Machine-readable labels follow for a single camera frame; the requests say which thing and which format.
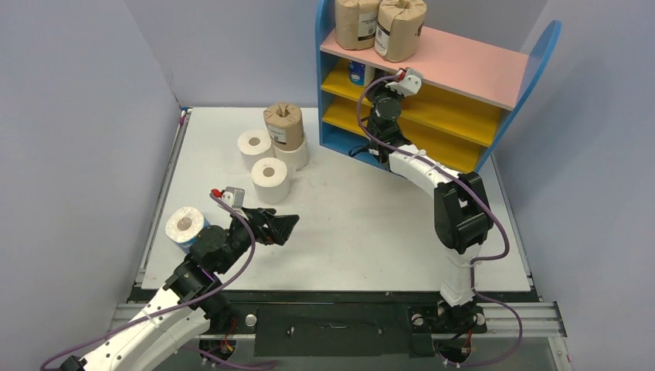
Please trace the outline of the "blue plastic tissue roll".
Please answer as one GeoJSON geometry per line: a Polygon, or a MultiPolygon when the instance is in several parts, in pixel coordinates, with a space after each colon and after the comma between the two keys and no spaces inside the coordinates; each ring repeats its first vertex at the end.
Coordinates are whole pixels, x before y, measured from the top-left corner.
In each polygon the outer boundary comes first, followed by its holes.
{"type": "Polygon", "coordinates": [[[376,68],[354,60],[348,61],[348,77],[356,86],[367,87],[375,79],[376,68]]]}

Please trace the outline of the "brown roll cloud logo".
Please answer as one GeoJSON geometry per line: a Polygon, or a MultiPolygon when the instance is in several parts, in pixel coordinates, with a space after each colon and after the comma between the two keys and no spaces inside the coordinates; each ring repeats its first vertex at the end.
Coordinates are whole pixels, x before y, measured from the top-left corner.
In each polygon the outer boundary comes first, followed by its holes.
{"type": "Polygon", "coordinates": [[[423,0],[381,1],[374,43],[377,54],[393,63],[413,56],[419,48],[426,13],[423,0]]]}

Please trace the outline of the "brown roll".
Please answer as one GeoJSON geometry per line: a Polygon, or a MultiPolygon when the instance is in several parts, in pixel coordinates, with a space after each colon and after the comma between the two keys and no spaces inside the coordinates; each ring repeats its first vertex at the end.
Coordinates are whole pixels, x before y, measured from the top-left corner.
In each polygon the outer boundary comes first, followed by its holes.
{"type": "Polygon", "coordinates": [[[339,46],[347,50],[374,46],[380,3],[379,0],[335,1],[335,33],[339,46]]]}
{"type": "Polygon", "coordinates": [[[297,105],[283,102],[273,104],[263,112],[263,119],[277,148],[294,151],[303,143],[303,116],[297,105]]]}

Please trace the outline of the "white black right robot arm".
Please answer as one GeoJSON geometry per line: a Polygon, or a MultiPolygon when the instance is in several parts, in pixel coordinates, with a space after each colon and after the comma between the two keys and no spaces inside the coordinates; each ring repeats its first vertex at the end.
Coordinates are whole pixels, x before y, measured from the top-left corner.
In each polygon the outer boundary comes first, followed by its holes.
{"type": "Polygon", "coordinates": [[[488,200],[476,172],[448,168],[405,137],[399,126],[403,96],[395,92],[396,86],[388,80],[368,85],[362,96],[372,107],[362,127],[368,132],[373,157],[433,200],[435,232],[450,261],[439,290],[445,303],[436,308],[436,320],[442,328],[454,330],[466,321],[466,309],[473,307],[471,260],[478,256],[493,226],[484,212],[488,200]]]}

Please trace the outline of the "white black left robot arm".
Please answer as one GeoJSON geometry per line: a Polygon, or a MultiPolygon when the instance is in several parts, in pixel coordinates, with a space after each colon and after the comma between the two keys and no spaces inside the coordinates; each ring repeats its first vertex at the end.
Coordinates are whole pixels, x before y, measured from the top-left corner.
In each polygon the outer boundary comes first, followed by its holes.
{"type": "Polygon", "coordinates": [[[59,369],[152,370],[195,336],[225,330],[231,309],[218,276],[242,255],[253,259],[258,243],[284,245],[300,220],[268,208],[230,213],[229,227],[199,231],[184,260],[137,315],[94,341],[96,348],[85,355],[66,352],[59,369]]]}

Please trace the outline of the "colourful wooden shelf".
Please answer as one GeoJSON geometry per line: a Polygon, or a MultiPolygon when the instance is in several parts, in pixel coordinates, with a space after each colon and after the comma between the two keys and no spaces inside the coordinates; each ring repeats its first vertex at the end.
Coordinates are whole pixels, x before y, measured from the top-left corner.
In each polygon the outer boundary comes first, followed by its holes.
{"type": "MultiPolygon", "coordinates": [[[[424,27],[417,52],[402,62],[423,75],[418,94],[403,105],[402,133],[447,167],[480,170],[538,84],[561,30],[560,21],[550,22],[525,54],[424,27]]],[[[349,63],[387,73],[400,65],[373,49],[340,47],[332,1],[318,4],[315,45],[319,141],[347,154],[367,143],[355,111],[371,105],[359,100],[363,87],[350,81],[349,63]]]]}

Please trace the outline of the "white paper roll under stack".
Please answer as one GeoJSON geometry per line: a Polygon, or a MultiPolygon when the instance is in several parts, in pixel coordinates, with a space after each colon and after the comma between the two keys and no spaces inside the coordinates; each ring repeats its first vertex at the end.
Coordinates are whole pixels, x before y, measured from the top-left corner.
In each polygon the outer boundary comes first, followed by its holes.
{"type": "Polygon", "coordinates": [[[284,162],[289,170],[297,172],[307,165],[309,161],[309,151],[307,146],[307,137],[303,138],[300,146],[294,150],[283,150],[273,145],[275,156],[284,162]]]}

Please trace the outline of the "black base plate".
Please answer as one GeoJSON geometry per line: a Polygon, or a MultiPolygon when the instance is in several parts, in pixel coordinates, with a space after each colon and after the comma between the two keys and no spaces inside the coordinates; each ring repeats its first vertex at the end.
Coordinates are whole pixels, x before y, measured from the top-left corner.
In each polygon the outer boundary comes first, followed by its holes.
{"type": "Polygon", "coordinates": [[[386,356],[432,358],[484,334],[473,301],[451,308],[435,291],[224,291],[226,314],[197,335],[210,349],[226,339],[254,342],[259,357],[386,356]]]}

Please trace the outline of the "aluminium rail frame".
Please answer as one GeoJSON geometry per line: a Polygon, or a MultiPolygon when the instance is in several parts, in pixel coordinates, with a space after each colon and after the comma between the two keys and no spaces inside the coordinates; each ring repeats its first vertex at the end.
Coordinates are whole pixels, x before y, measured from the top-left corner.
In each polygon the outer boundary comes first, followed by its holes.
{"type": "MultiPolygon", "coordinates": [[[[303,109],[310,161],[290,174],[290,193],[281,203],[260,202],[237,147],[248,130],[263,130],[258,108],[194,107],[187,110],[178,134],[171,171],[162,190],[144,283],[156,291],[184,260],[185,254],[165,235],[165,224],[179,208],[192,206],[210,225],[231,223],[232,209],[210,196],[212,189],[244,189],[244,208],[274,208],[279,215],[300,217],[282,246],[258,243],[253,259],[246,255],[218,277],[234,291],[393,291],[439,293],[450,262],[434,230],[433,200],[402,176],[396,176],[321,147],[317,109],[303,109]]],[[[520,369],[519,349],[526,339],[560,332],[551,303],[501,301],[483,292],[483,279],[508,275],[527,286],[522,267],[497,261],[514,256],[514,237],[495,171],[480,174],[493,227],[477,257],[471,260],[474,300],[484,310],[487,331],[469,334],[462,346],[447,346],[432,359],[439,370],[520,369]]],[[[242,345],[226,339],[210,349],[192,338],[175,353],[199,354],[214,369],[238,369],[242,345]]],[[[281,369],[279,357],[260,357],[248,370],[281,369]]]]}

